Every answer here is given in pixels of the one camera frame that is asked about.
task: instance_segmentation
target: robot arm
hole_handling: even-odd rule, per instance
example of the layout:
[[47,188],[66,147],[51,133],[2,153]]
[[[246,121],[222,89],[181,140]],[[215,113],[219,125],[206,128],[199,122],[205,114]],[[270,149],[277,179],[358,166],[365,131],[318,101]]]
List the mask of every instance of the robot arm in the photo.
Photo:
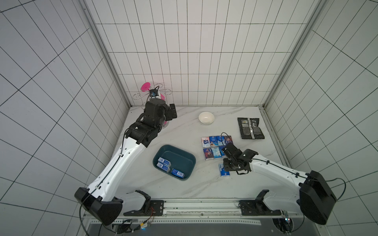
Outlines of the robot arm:
[[177,118],[174,104],[166,105],[160,99],[158,89],[150,90],[151,99],[146,102],[144,112],[124,133],[122,146],[112,157],[101,174],[87,187],[79,188],[75,198],[104,225],[111,224],[123,209],[125,212],[149,210],[150,196],[136,190],[125,200],[115,197],[116,190],[132,163],[157,137],[165,122]]
[[286,210],[302,212],[315,223],[325,225],[337,199],[321,174],[311,171],[309,174],[272,162],[257,152],[246,149],[242,152],[234,144],[227,144],[222,151],[225,171],[254,171],[263,174],[289,189],[289,194],[279,194],[262,190],[258,197],[256,211]]

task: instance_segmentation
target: white marble countertop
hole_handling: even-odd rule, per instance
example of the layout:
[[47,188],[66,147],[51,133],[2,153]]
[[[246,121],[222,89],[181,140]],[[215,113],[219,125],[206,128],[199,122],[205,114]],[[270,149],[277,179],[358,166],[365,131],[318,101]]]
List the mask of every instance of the white marble countertop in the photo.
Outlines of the white marble countertop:
[[[200,123],[198,115],[203,111],[214,114],[215,121],[212,124]],[[132,107],[125,121],[124,130],[135,122],[142,112],[141,107]],[[121,182],[116,197],[125,198],[126,193],[142,190],[153,199],[255,198],[261,190],[280,185],[254,172],[237,175],[232,171],[229,177],[221,177],[218,164],[222,163],[222,158],[206,161],[202,150],[201,137],[219,136],[222,132],[226,132],[232,136],[234,145],[240,150],[249,148],[272,161],[281,163],[258,107],[177,107],[177,116],[177,119],[170,121],[135,160]],[[265,139],[241,139],[237,117],[260,118],[259,127]],[[187,180],[178,180],[153,166],[153,157],[165,144],[185,150],[196,157],[196,165]]]

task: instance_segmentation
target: black mounting plate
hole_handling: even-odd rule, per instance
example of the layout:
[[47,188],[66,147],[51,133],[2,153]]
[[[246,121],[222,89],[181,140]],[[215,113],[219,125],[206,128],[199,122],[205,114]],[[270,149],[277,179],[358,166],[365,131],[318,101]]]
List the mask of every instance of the black mounting plate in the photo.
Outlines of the black mounting plate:
[[[155,216],[162,216],[164,210],[164,201],[163,200],[151,200],[150,207],[155,210]],[[143,214],[142,211],[129,211],[123,213],[124,216],[150,216],[152,209],[150,208],[146,214]]]
[[262,214],[259,213],[256,208],[256,200],[240,200],[240,209],[242,210],[242,216],[280,216],[281,211],[271,211],[266,206],[262,209]]

